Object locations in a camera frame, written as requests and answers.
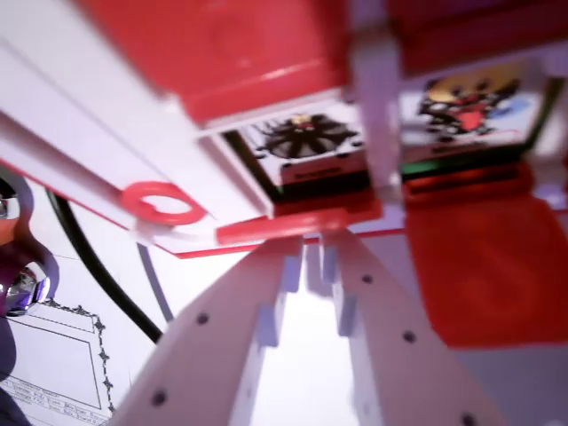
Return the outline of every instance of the screw hole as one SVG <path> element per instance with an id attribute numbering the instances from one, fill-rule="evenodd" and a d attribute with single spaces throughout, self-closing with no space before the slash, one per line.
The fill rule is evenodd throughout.
<path id="1" fill-rule="evenodd" d="M 197 323 L 202 326 L 203 324 L 207 324 L 209 322 L 209 315 L 207 313 L 200 313 L 197 316 Z"/>
<path id="2" fill-rule="evenodd" d="M 415 335 L 412 331 L 410 331 L 410 330 L 405 331 L 405 332 L 402 334 L 402 338 L 405 339 L 405 340 L 406 340 L 407 342 L 409 342 L 409 343 L 414 343 L 414 342 L 416 342 L 416 335 Z"/>
<path id="3" fill-rule="evenodd" d="M 463 426 L 476 426 L 476 418 L 473 416 L 473 414 L 465 413 L 461 417 L 461 424 L 463 424 Z"/>
<path id="4" fill-rule="evenodd" d="M 168 400 L 168 394 L 166 393 L 165 390 L 160 389 L 156 391 L 155 394 L 152 396 L 152 405 L 162 406 L 166 402 L 166 400 Z"/>

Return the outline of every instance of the red plastic panel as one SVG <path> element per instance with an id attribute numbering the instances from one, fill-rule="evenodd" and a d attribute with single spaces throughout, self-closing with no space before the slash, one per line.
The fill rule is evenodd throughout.
<path id="1" fill-rule="evenodd" d="M 437 0 L 421 19 L 430 2 L 410 7 L 418 0 L 404 0 L 397 9 L 401 18 L 402 65 L 407 75 L 499 55 L 568 36 L 568 2 L 447 2 Z M 471 13 L 448 16 L 441 4 L 471 4 Z"/>
<path id="2" fill-rule="evenodd" d="M 344 0 L 76 0 L 202 121 L 347 82 Z"/>
<path id="3" fill-rule="evenodd" d="M 568 340 L 568 242 L 529 193 L 410 208 L 430 321 L 453 347 Z"/>

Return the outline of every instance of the red plastic piece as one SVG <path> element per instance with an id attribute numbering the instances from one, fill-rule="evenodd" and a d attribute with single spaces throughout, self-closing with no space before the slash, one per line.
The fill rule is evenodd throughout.
<path id="1" fill-rule="evenodd" d="M 345 209 L 324 209 L 310 213 L 268 219 L 262 217 L 217 229 L 219 244 L 239 244 L 246 241 L 320 233 L 343 229 L 349 224 Z"/>
<path id="2" fill-rule="evenodd" d="M 184 213 L 162 213 L 144 201 L 144 197 L 158 195 L 183 201 L 190 209 Z M 163 182 L 138 182 L 130 185 L 121 194 L 121 204 L 130 213 L 142 219 L 161 225 L 189 225 L 199 222 L 207 211 L 189 195 L 173 184 Z"/>
<path id="3" fill-rule="evenodd" d="M 238 244 L 306 233 L 320 233 L 377 219 L 383 214 L 372 190 L 313 198 L 276 206 L 274 219 L 258 219 L 217 229 L 219 244 Z"/>
<path id="4" fill-rule="evenodd" d="M 76 0 L 196 121 L 348 81 L 345 0 Z"/>
<path id="5" fill-rule="evenodd" d="M 446 344 L 568 340 L 568 241 L 530 184 L 530 170 L 515 165 L 406 185 L 406 234 Z"/>
<path id="6" fill-rule="evenodd" d="M 568 36 L 568 2 L 390 0 L 406 75 L 467 63 Z"/>

